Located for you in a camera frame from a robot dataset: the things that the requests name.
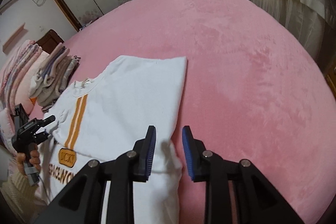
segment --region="pink bedspread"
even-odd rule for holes
[[[187,56],[173,141],[181,129],[224,159],[248,158],[315,223],[336,193],[336,103],[298,41],[248,0],[133,0],[65,46],[80,56],[72,80],[96,77],[119,55]],[[35,107],[31,117],[42,117]],[[180,182],[180,223],[203,223],[205,185]]]

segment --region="pink pillow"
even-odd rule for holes
[[[49,56],[48,53],[42,52],[36,61],[31,65],[25,76],[22,78],[19,87],[15,94],[15,105],[22,104],[27,114],[30,114],[33,110],[34,104],[29,99],[28,93],[30,88],[30,80],[37,72],[41,63]]]
[[[17,152],[12,146],[12,137],[15,135],[15,128],[7,108],[0,112],[0,135],[8,151],[16,156]]]

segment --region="stack of folded clothes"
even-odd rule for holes
[[[29,97],[36,98],[43,112],[47,112],[66,89],[79,64],[80,58],[68,56],[68,53],[68,48],[58,44],[31,78]]]
[[[26,40],[8,57],[0,71],[0,111],[7,108],[14,114],[19,84],[42,52],[42,48],[35,41]]]

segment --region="silver screw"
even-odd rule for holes
[[[131,151],[128,151],[126,156],[128,156],[129,158],[133,158],[135,157],[135,155],[137,154],[137,152],[131,150]]]
[[[204,150],[202,154],[206,158],[210,158],[212,156],[212,152],[210,150]]]
[[[251,165],[251,162],[249,160],[242,160],[241,165],[244,167],[249,167]]]
[[[98,163],[99,163],[98,160],[90,160],[87,165],[92,168],[96,167]]]

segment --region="orange and white striped trim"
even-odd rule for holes
[[[79,129],[81,127],[83,114],[86,107],[86,100],[87,100],[87,94],[77,99],[76,110],[75,114],[72,117],[69,135],[64,144],[66,148],[69,148],[71,150],[74,149],[76,140],[78,138]]]

